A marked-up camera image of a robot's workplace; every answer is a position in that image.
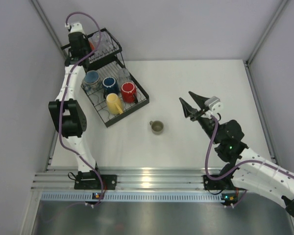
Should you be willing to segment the orange small cup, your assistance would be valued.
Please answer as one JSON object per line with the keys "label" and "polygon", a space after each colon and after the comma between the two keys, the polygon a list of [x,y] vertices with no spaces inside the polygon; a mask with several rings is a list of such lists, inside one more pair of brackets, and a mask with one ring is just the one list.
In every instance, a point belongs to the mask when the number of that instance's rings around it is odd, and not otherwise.
{"label": "orange small cup", "polygon": [[90,45],[91,50],[94,50],[94,45],[90,41],[89,41],[89,45]]}

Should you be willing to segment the clear glass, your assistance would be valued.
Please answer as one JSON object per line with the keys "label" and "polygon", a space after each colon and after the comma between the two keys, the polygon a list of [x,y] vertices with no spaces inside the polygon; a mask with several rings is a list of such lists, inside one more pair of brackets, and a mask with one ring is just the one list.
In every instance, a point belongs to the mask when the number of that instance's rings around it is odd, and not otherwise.
{"label": "clear glass", "polygon": [[106,32],[97,32],[92,36],[96,52],[108,52],[110,50],[110,41]]}
{"label": "clear glass", "polygon": [[119,85],[122,85],[123,83],[130,82],[131,81],[131,75],[128,69],[121,68],[118,71],[118,83]]}

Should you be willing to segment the olive green small cup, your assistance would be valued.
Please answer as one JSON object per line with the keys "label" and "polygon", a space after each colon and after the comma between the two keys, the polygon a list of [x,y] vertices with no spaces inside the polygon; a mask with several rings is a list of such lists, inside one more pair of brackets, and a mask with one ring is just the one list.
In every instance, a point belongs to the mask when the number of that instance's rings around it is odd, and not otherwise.
{"label": "olive green small cup", "polygon": [[151,131],[153,134],[160,135],[163,133],[163,131],[164,131],[163,122],[161,122],[159,120],[155,120],[155,121],[150,121],[149,124],[150,124]]}

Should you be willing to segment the blue ceramic jug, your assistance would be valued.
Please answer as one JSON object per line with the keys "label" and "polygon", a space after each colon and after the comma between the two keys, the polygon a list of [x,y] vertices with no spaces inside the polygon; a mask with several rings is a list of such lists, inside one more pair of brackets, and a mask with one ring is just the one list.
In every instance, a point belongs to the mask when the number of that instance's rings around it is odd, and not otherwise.
{"label": "blue ceramic jug", "polygon": [[100,86],[100,76],[96,70],[90,70],[83,79],[83,88],[85,92],[97,91]]}

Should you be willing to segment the dark blue mug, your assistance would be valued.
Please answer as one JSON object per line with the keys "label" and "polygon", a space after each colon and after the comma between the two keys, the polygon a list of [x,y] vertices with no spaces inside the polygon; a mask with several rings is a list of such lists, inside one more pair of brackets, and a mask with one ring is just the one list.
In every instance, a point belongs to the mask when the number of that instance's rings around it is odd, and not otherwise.
{"label": "dark blue mug", "polygon": [[106,97],[109,94],[119,94],[119,86],[117,83],[117,80],[114,77],[106,77],[102,81],[102,86],[103,86],[103,98],[106,99]]}

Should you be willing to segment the black wire dish rack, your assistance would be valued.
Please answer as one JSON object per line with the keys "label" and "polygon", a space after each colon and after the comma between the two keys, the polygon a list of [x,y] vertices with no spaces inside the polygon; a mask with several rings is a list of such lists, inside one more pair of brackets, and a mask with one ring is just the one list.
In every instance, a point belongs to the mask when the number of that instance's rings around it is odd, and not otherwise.
{"label": "black wire dish rack", "polygon": [[[85,92],[83,85],[81,85],[81,90],[79,92],[79,96],[77,98],[78,103],[80,104],[84,114],[90,110],[91,108],[94,109],[95,112],[98,113],[100,119],[103,121],[106,127],[110,127],[113,124],[117,123],[118,121],[122,120],[126,116],[130,115],[131,113],[135,112],[136,110],[142,108],[143,106],[149,103],[149,96],[143,87],[138,83],[138,81],[131,75],[131,82],[133,82],[137,89],[137,99],[138,103],[126,103],[123,101],[122,94],[121,94],[121,85],[118,83],[118,71],[121,68],[126,68],[122,56],[122,47],[117,42],[117,40],[110,34],[107,29],[101,29],[97,31],[99,33],[106,32],[108,40],[110,41],[110,50],[108,52],[96,52],[95,46],[93,53],[89,56],[89,66],[86,73],[88,71],[97,71],[100,76],[100,86],[97,91],[92,92]],[[88,40],[92,42],[92,36],[95,34],[86,35]],[[68,56],[70,56],[70,43],[63,46],[62,50],[68,50]],[[103,86],[102,81],[106,77],[114,77],[117,80],[120,93],[118,97],[120,98],[122,105],[123,105],[123,113],[119,115],[111,114],[108,110],[106,99],[103,98]],[[91,126],[91,119],[87,118],[87,127]]]}

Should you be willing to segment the red mug black handle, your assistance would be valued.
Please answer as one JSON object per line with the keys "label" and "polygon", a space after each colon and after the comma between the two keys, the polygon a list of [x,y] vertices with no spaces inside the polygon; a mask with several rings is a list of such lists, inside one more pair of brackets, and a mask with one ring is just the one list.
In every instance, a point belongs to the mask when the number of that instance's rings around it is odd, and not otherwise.
{"label": "red mug black handle", "polygon": [[125,82],[121,85],[121,94],[126,103],[138,103],[137,89],[133,82]]}

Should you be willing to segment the yellow mug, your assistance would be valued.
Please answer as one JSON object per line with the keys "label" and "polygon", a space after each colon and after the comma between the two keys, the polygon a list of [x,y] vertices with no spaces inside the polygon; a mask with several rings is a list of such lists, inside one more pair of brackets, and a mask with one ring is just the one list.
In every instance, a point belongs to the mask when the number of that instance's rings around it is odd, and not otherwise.
{"label": "yellow mug", "polygon": [[123,104],[117,94],[108,94],[106,97],[106,104],[111,114],[119,115],[123,113]]}

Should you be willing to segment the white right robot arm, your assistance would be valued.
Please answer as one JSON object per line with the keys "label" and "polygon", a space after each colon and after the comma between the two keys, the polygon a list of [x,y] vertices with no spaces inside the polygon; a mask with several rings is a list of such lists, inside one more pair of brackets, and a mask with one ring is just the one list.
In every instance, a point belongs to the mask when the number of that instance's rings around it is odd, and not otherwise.
{"label": "white right robot arm", "polygon": [[[184,116],[198,122],[210,139],[204,165],[208,182],[216,182],[223,190],[237,188],[256,193],[277,203],[294,218],[294,173],[263,158],[245,144],[242,141],[245,135],[236,120],[221,124],[223,104],[218,97],[207,98],[193,92],[189,95],[199,109],[180,98]],[[218,175],[208,170],[213,145],[217,156],[226,163]]]}

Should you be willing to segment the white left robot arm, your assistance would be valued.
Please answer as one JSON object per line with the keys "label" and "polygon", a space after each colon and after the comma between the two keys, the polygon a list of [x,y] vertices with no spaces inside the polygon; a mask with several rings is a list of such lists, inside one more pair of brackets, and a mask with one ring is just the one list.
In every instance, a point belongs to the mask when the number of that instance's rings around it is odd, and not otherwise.
{"label": "white left robot arm", "polygon": [[73,177],[74,189],[115,190],[117,176],[101,175],[86,141],[87,118],[78,96],[93,53],[87,36],[69,33],[70,56],[65,61],[65,77],[59,95],[48,104],[62,147],[75,155],[78,173]]}

